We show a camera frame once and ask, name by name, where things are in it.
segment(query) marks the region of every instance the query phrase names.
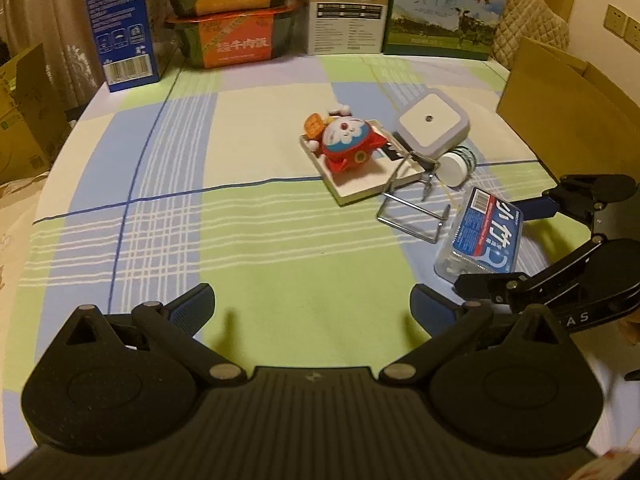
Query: table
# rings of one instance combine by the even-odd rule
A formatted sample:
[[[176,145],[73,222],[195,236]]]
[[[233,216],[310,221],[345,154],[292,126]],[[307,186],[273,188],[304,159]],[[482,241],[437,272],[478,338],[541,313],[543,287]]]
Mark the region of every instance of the table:
[[[156,85],[115,94],[103,86],[51,171],[6,313],[0,465],[33,445],[20,391],[81,303],[130,312],[209,282],[216,314],[197,337],[249,371],[377,372],[425,341],[408,296],[423,282],[455,298],[433,272],[440,245],[377,222],[377,198],[338,207],[298,136],[310,113],[336,103],[392,130],[398,110],[439,88],[472,123],[465,143],[479,167],[467,185],[533,196],[553,181],[495,114],[507,76],[494,62],[356,55],[196,71],[177,55]],[[464,190],[438,184],[428,206],[451,203],[454,214]],[[412,200],[421,187],[400,193]],[[434,227],[401,205],[391,213]],[[565,219],[532,222],[518,268],[537,272],[587,236]]]

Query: white box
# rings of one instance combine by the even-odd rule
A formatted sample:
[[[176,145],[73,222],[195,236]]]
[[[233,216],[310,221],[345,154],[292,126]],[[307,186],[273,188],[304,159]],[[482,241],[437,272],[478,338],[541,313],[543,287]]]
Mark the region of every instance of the white box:
[[[308,54],[376,54],[389,0],[310,0]]]

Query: wall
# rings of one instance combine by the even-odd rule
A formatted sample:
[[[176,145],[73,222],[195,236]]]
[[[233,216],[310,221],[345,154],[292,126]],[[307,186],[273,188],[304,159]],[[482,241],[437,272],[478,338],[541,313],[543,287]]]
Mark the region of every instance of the wall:
[[[640,105],[640,52],[602,27],[608,4],[640,21],[640,0],[575,0],[569,53],[593,63]]]

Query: blue box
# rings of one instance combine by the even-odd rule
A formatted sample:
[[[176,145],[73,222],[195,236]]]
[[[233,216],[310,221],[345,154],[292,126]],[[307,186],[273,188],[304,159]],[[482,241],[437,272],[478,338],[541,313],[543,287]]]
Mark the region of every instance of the blue box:
[[[157,38],[147,0],[85,0],[105,80],[111,92],[156,83],[163,63],[158,50],[171,50]],[[156,20],[162,27],[164,16]]]

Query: metal clamp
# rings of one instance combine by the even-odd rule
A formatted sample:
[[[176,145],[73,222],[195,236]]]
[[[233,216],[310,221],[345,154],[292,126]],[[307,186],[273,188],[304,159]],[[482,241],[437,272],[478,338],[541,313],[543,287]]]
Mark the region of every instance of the metal clamp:
[[[382,196],[383,196],[382,204],[380,205],[380,209],[378,209],[378,213],[377,213],[376,217],[378,218],[378,221],[382,222],[383,224],[388,225],[389,227],[393,227],[395,229],[398,229],[399,231],[402,231],[403,233],[406,233],[408,235],[411,235],[411,236],[414,236],[416,238],[419,238],[420,240],[423,240],[423,241],[428,242],[430,244],[435,244],[435,243],[437,243],[438,238],[440,237],[440,230],[442,229],[442,225],[444,224],[444,222],[447,221],[447,219],[449,219],[449,212],[451,210],[451,204],[447,204],[446,208],[444,208],[444,211],[443,211],[442,215],[439,215],[437,213],[434,213],[433,211],[429,211],[428,209],[425,209],[425,208],[420,207],[418,205],[412,204],[411,202],[408,202],[407,200],[404,200],[404,199],[394,195],[394,191],[396,190],[396,179],[398,178],[398,174],[400,173],[400,169],[404,166],[404,164],[407,161],[409,161],[411,159],[415,160],[416,162],[418,162],[417,159],[420,159],[423,162],[426,162],[426,163],[432,165],[432,170],[428,171],[428,177],[427,178],[421,177],[420,180],[419,180],[421,183],[424,184],[424,191],[422,193],[422,200],[423,201],[427,198],[427,196],[431,192],[431,189],[433,189],[433,184],[431,183],[431,181],[432,181],[433,176],[434,176],[434,171],[439,166],[438,161],[434,160],[433,158],[430,158],[428,156],[421,155],[418,152],[410,151],[404,156],[404,158],[402,159],[400,164],[398,164],[398,166],[396,167],[394,172],[391,174],[391,177],[389,177],[389,180],[385,184],[385,187],[382,190]],[[439,222],[438,222],[438,227],[436,229],[435,236],[433,238],[431,238],[431,237],[427,236],[426,234],[420,233],[420,232],[415,231],[413,229],[409,229],[408,227],[400,225],[398,222],[395,222],[393,220],[390,220],[389,218],[386,218],[384,216],[384,210],[385,210],[386,204],[387,204],[387,202],[389,200],[395,200],[396,202],[399,202],[399,203],[401,203],[401,204],[403,204],[405,206],[409,206],[409,207],[415,209],[416,211],[419,211],[421,213],[424,213],[426,215],[429,215],[429,216],[432,216],[432,217],[438,219]]]

